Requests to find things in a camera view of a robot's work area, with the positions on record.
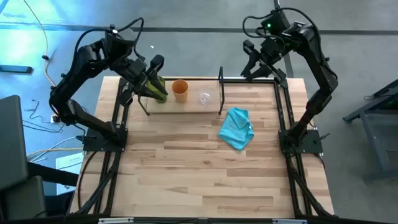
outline blue floor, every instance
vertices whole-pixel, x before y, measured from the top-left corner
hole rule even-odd
[[[248,61],[242,50],[247,37],[236,30],[241,28],[244,16],[268,13],[272,0],[41,0],[28,1],[39,19],[50,30],[49,75],[58,83],[60,74],[68,72],[73,48],[82,30],[88,26],[123,26],[142,16],[145,27],[159,32],[144,32],[137,46],[140,54],[150,60],[156,54],[165,57],[162,76],[217,76],[220,65],[226,77],[239,76]],[[321,133],[331,133],[323,141],[326,176],[335,213],[345,218],[397,222],[398,180],[367,183],[363,177],[375,172],[374,155],[365,137],[362,124],[345,124],[341,119],[366,101],[370,95],[397,78],[398,57],[398,1],[383,0],[280,0],[282,6],[297,7],[305,11],[321,30],[338,30],[343,35],[322,35],[323,52],[330,57],[330,67],[339,75],[339,86],[326,109],[316,117]],[[298,14],[287,13],[290,21],[305,21]],[[29,121],[32,100],[39,100],[37,115],[46,121],[52,114],[48,106],[50,83],[43,73],[45,41],[35,25],[36,20],[22,0],[10,0],[0,13],[1,64],[28,65],[34,68],[30,75],[0,73],[0,98],[9,95],[21,97],[22,115]],[[251,21],[248,27],[259,26]],[[168,28],[174,32],[164,32]],[[184,28],[230,29],[230,32],[187,31]],[[356,30],[362,35],[348,35],[344,31]],[[381,35],[388,31],[392,35]],[[83,44],[103,37],[89,34]],[[251,40],[257,46],[260,40]],[[304,78],[308,95],[317,89],[317,83],[305,60],[290,54],[294,77]],[[285,70],[279,62],[275,65]],[[87,81],[73,96],[91,114],[94,114],[98,93],[104,75],[115,75],[109,70]],[[48,128],[39,118],[31,121]],[[82,134],[79,129],[64,127],[63,133],[45,133],[24,128],[27,153],[48,149],[55,143]],[[80,147],[76,140],[62,147]],[[55,167],[55,159],[78,151],[51,152],[39,164]],[[54,194],[55,187],[46,185],[46,194]]]

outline blue towel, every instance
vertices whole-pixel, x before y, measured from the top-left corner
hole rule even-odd
[[[248,111],[240,108],[229,109],[218,137],[236,150],[242,151],[253,136],[253,125],[249,122]]]

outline paper cup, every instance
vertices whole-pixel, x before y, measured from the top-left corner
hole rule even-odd
[[[172,84],[175,101],[185,103],[188,98],[188,83],[185,80],[175,80]]]

